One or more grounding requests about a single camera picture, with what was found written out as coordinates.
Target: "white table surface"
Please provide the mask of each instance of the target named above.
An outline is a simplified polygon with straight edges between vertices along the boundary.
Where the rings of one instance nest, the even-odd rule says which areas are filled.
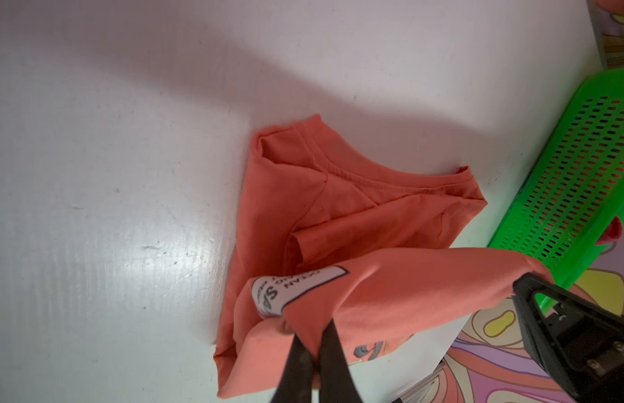
[[[255,129],[321,113],[391,168],[470,165],[456,246],[485,246],[599,69],[578,0],[0,0],[0,402],[217,400]],[[364,401],[464,321],[352,367]]]

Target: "orange fabric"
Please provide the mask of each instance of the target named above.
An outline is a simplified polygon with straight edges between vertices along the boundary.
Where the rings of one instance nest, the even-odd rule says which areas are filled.
[[[526,272],[547,276],[515,252],[445,249],[485,205],[468,168],[447,176],[390,170],[318,116],[257,133],[214,355],[219,397],[275,387],[292,330],[316,355],[334,318],[349,353],[490,308]],[[287,304],[284,317],[261,318],[257,277],[327,266],[348,274]]]

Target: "pink cloth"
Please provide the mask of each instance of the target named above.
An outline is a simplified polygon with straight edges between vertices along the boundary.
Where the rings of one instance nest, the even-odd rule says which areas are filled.
[[[362,344],[490,308],[524,273],[550,278],[516,252],[446,249],[485,205],[468,168],[390,170],[318,116],[257,133],[214,354],[219,397],[275,387],[292,330],[316,355],[334,318],[350,360]]]
[[[623,222],[620,217],[614,217],[610,225],[607,226],[605,232],[596,241],[596,246],[611,244],[621,239],[623,236]]]

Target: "printed label patch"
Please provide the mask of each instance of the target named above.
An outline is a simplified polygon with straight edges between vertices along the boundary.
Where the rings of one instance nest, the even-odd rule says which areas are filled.
[[[349,274],[339,266],[308,271],[288,277],[259,277],[251,286],[256,308],[262,317],[281,316],[284,307],[308,291]]]

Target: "screw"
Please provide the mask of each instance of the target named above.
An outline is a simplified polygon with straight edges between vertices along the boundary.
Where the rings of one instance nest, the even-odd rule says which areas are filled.
[[[587,360],[587,366],[592,369],[598,369],[601,367],[597,360]]]
[[[612,343],[612,345],[614,346],[614,349],[618,352],[622,352],[624,350],[624,344],[621,342],[614,342]]]

